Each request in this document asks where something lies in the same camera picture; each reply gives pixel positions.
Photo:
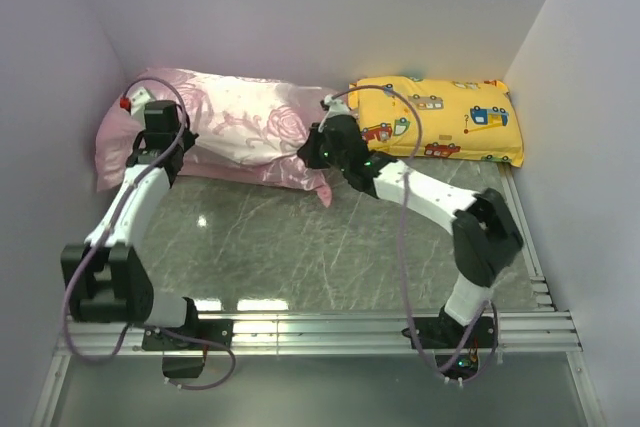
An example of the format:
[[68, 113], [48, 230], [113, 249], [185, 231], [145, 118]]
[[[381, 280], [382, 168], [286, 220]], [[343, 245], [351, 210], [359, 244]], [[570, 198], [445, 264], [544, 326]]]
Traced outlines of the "pink pillowcase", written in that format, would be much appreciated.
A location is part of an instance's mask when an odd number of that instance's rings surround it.
[[197, 139], [181, 175], [310, 191], [330, 205], [324, 173], [297, 156], [330, 89], [180, 68], [146, 69], [126, 96], [140, 87], [155, 100], [184, 102]]

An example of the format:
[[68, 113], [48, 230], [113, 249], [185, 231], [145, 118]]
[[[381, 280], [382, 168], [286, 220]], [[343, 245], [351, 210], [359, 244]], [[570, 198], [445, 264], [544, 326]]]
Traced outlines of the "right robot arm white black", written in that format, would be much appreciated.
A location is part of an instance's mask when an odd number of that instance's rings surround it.
[[476, 314], [524, 246], [504, 197], [492, 188], [473, 192], [451, 186], [369, 149], [348, 115], [314, 123], [297, 155], [306, 167], [335, 168], [353, 189], [396, 203], [452, 235], [458, 277], [435, 325], [422, 328], [418, 338], [427, 348], [460, 347], [472, 339]]

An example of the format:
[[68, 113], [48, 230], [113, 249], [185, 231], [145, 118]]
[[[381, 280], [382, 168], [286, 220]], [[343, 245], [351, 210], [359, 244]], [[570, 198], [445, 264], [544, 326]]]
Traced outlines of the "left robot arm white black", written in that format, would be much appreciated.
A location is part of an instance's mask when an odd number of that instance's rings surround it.
[[68, 244], [61, 253], [66, 286], [62, 332], [73, 354], [79, 350], [70, 321], [166, 329], [179, 349], [192, 348], [201, 337], [193, 300], [156, 291], [136, 251], [196, 136], [182, 102], [151, 101], [144, 107], [144, 120], [107, 213], [82, 243]]

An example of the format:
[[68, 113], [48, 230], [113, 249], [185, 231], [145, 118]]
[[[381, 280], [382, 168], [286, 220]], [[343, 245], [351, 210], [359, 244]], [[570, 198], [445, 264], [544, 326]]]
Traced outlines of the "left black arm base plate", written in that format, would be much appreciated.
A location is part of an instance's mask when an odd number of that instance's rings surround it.
[[195, 380], [210, 353], [231, 352], [233, 327], [229, 318], [197, 320], [180, 328], [147, 327], [141, 350], [162, 355], [162, 372], [169, 380]]

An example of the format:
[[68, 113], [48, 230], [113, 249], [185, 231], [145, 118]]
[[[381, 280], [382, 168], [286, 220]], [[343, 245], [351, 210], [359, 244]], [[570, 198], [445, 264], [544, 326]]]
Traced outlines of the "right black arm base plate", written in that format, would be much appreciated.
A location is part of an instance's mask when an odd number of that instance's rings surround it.
[[[413, 321], [423, 350], [454, 351], [466, 332], [465, 327], [443, 312], [438, 317], [414, 317]], [[446, 381], [464, 384], [476, 378], [489, 365], [496, 353], [498, 340], [497, 320], [481, 316], [451, 366], [443, 370], [451, 358], [450, 354], [436, 354], [436, 366]]]

